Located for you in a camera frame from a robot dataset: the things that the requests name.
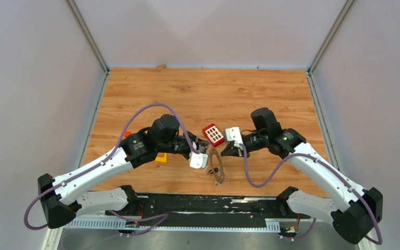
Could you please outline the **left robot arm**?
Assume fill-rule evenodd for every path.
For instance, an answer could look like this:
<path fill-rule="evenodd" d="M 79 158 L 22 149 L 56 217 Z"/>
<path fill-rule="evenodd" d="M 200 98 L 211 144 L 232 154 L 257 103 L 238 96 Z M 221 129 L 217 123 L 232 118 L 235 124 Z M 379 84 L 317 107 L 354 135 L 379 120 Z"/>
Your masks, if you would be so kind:
<path fill-rule="evenodd" d="M 189 161 L 190 167 L 205 168 L 210 143 L 189 131 L 180 135 L 179 129 L 175 116 L 162 115 L 150 127 L 127 135 L 119 145 L 80 169 L 56 177 L 48 173 L 40 176 L 37 183 L 47 227 L 56 229 L 96 211 L 135 214 L 139 201 L 132 187 L 121 186 L 110 191 L 92 188 L 154 161 L 159 153 L 179 154 Z"/>

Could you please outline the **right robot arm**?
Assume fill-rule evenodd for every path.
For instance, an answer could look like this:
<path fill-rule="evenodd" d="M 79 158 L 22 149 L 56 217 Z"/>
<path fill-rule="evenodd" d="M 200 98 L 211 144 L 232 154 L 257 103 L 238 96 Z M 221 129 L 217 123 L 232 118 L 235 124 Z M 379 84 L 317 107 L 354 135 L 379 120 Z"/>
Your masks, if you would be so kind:
<path fill-rule="evenodd" d="M 383 194 L 375 187 L 366 189 L 351 180 L 326 161 L 307 140 L 292 128 L 284 129 L 274 113 L 267 107 L 251 113 L 255 129 L 243 134 L 239 127 L 226 128 L 226 148 L 222 156 L 243 157 L 245 176 L 255 188 L 267 185 L 284 163 L 289 163 L 309 176 L 327 198 L 313 196 L 289 187 L 277 202 L 277 212 L 282 217 L 294 213 L 305 214 L 314 220 L 331 224 L 338 235 L 351 244 L 363 239 L 373 244 L 383 244 L 379 222 L 382 220 Z M 248 158 L 251 152 L 267 149 L 281 161 L 261 184 L 250 178 Z"/>

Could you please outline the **grey metal keyring disc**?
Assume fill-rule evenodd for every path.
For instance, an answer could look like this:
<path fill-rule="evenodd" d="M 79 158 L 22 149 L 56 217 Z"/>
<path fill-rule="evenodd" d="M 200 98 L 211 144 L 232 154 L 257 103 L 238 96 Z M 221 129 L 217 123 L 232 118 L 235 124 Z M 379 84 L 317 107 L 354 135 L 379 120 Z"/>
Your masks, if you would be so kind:
<path fill-rule="evenodd" d="M 222 159 L 220 157 L 219 152 L 215 147 L 212 147 L 209 151 L 208 154 L 208 170 L 207 173 L 213 177 L 213 181 L 215 185 L 222 185 L 225 181 L 226 174 L 224 171 L 224 164 L 222 162 Z M 220 172 L 219 173 L 211 173 L 211 170 L 214 168 L 219 168 Z"/>

